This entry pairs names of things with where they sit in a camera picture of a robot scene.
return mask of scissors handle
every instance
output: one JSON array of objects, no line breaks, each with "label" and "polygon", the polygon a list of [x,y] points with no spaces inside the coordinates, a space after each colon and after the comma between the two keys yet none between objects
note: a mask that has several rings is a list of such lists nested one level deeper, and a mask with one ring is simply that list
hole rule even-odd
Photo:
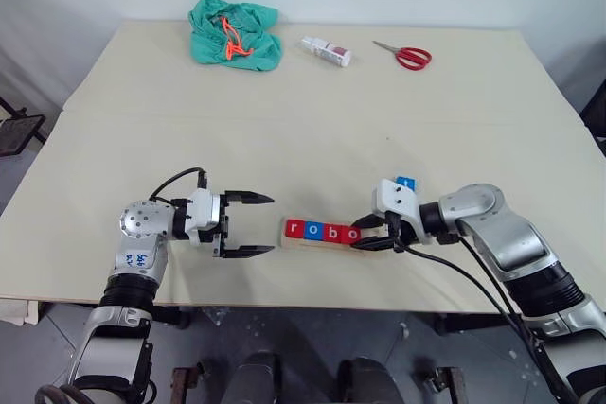
[{"label": "scissors handle", "polygon": [[429,52],[417,47],[403,47],[395,54],[398,63],[412,71],[422,70],[432,61],[432,55]]}]

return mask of red scissors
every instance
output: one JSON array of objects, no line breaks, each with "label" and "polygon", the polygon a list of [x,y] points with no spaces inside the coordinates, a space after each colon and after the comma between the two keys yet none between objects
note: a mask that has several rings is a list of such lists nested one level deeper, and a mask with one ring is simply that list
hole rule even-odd
[{"label": "red scissors", "polygon": [[380,42],[375,42],[374,40],[372,43],[393,52],[396,55],[398,63],[409,70],[422,70],[429,65],[430,61],[432,61],[432,55],[425,49],[419,49],[417,47],[393,47]]}]

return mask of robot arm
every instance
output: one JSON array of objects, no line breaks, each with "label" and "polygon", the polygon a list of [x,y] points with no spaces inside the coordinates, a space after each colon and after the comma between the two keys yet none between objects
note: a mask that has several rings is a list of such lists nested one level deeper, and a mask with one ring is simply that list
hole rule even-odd
[{"label": "robot arm", "polygon": [[190,171],[198,171],[199,187],[188,198],[167,201],[157,196],[159,190],[176,180],[173,178],[149,200],[133,202],[123,210],[119,220],[122,238],[114,268],[98,307],[86,322],[67,384],[60,390],[41,388],[41,402],[44,398],[70,402],[60,400],[61,394],[74,402],[88,402],[87,396],[96,404],[143,402],[152,368],[153,346],[147,339],[153,299],[167,267],[169,240],[189,240],[194,246],[211,243],[213,255],[224,258],[250,257],[273,249],[262,245],[225,248],[229,222],[225,208],[231,202],[259,204],[273,202],[271,198],[250,191],[213,194],[206,189],[202,169],[178,175]]},{"label": "robot arm", "polygon": [[606,388],[606,316],[581,292],[537,229],[507,206],[490,184],[465,186],[437,202],[419,204],[406,186],[383,179],[373,192],[373,214],[354,223],[384,222],[389,236],[364,238],[366,250],[429,243],[473,243],[493,275],[503,283],[535,338],[538,366],[560,402],[589,402]]}]

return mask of orange string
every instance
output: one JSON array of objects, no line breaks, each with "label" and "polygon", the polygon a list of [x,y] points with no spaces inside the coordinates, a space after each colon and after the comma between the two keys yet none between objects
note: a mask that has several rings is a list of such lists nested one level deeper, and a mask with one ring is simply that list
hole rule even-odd
[{"label": "orange string", "polygon": [[[250,56],[253,51],[255,51],[255,49],[253,48],[250,48],[247,51],[242,49],[242,41],[240,39],[240,35],[236,31],[236,29],[229,24],[227,18],[223,17],[221,19],[221,23],[223,24],[223,32],[225,32],[225,35],[227,35],[227,47],[225,48],[225,56],[229,61],[231,61],[234,54],[239,54],[241,56]],[[232,34],[235,37],[235,43],[232,39]]]}]

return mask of red letter block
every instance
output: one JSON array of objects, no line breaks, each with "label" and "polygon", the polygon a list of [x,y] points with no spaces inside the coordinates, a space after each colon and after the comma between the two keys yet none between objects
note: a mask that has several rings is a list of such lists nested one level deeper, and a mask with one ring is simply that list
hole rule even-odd
[{"label": "red letter block", "polygon": [[341,228],[341,243],[350,245],[362,238],[362,232],[357,227],[343,226]]},{"label": "red letter block", "polygon": [[339,226],[337,224],[325,224],[324,241],[331,241],[332,243],[341,243],[341,229],[343,229],[343,226]]},{"label": "red letter block", "polygon": [[284,237],[303,238],[305,236],[305,221],[286,220],[284,227]]}]

